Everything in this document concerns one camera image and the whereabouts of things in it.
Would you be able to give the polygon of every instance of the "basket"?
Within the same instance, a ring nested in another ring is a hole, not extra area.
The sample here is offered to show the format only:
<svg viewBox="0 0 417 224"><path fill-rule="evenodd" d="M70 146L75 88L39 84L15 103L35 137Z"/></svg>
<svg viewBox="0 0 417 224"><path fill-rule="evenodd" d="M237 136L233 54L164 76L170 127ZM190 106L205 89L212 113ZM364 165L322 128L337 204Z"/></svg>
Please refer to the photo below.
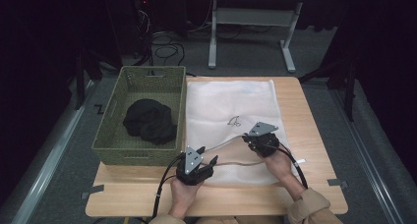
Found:
<svg viewBox="0 0 417 224"><path fill-rule="evenodd" d="M96 133L92 150L106 165L167 166L182 150L185 128L185 67L131 67L121 69ZM132 137L123 125L126 112L142 98L171 108L176 139L156 145Z"/></svg>

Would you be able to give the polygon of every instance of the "sleeve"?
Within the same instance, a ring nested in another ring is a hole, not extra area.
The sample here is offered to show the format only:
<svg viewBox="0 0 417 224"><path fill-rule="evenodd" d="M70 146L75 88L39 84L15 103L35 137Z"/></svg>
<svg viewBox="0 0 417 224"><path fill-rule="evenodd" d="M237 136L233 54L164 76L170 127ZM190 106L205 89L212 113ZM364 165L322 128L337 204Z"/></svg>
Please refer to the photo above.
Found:
<svg viewBox="0 0 417 224"><path fill-rule="evenodd" d="M288 208L288 219L291 224L342 223L329 207L330 202L310 188Z"/></svg>
<svg viewBox="0 0 417 224"><path fill-rule="evenodd" d="M183 220L168 214L160 214L153 218L149 224L186 224Z"/></svg>

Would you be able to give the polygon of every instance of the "crumpled black fabric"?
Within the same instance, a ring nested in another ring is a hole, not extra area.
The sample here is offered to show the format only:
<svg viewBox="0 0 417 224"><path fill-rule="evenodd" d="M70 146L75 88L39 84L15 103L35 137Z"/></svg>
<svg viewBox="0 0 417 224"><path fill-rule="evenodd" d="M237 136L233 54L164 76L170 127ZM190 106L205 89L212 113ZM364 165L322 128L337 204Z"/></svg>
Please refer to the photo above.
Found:
<svg viewBox="0 0 417 224"><path fill-rule="evenodd" d="M177 133L177 126L171 122L171 109L147 98L129 106L123 125L130 136L141 137L155 144L174 140Z"/></svg>

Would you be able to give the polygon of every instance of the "white mat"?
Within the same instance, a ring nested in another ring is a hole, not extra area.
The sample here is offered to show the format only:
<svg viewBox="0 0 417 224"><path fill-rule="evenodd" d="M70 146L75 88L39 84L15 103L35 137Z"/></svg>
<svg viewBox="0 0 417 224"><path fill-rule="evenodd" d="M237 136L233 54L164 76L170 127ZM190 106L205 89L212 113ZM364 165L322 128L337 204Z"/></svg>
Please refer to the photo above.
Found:
<svg viewBox="0 0 417 224"><path fill-rule="evenodd" d="M204 163L218 155L214 174L205 184L235 186L277 182L240 138L257 122L263 122L278 126L274 131L276 137L289 147L273 81L189 82L186 119L187 145L193 149L206 147Z"/></svg>

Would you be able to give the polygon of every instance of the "dark background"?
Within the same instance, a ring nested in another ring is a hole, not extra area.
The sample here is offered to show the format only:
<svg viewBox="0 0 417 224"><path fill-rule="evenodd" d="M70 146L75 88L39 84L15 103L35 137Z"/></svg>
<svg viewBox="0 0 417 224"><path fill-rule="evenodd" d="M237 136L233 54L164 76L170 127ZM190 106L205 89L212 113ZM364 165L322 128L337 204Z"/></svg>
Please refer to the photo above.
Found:
<svg viewBox="0 0 417 224"><path fill-rule="evenodd" d="M132 42L137 32L129 32L132 38L120 35L120 30L135 23L135 2L149 12L155 29L173 29L184 37L186 21L196 26L203 22L209 3L145 1L146 5L144 0L118 0L124 4L118 6L116 0L0 0L1 203L19 183L68 105L68 84L76 75L76 58L81 51L94 62L120 67L121 54L142 53L143 44ZM416 181L411 152L417 145L413 135L417 132L414 1L378 0L350 6L330 0L306 2L297 28L314 26L320 31L338 27L324 67L352 58L349 50L361 47L363 51L353 58L356 77ZM113 19L121 13L125 19ZM340 74L346 74L344 68L326 76Z"/></svg>

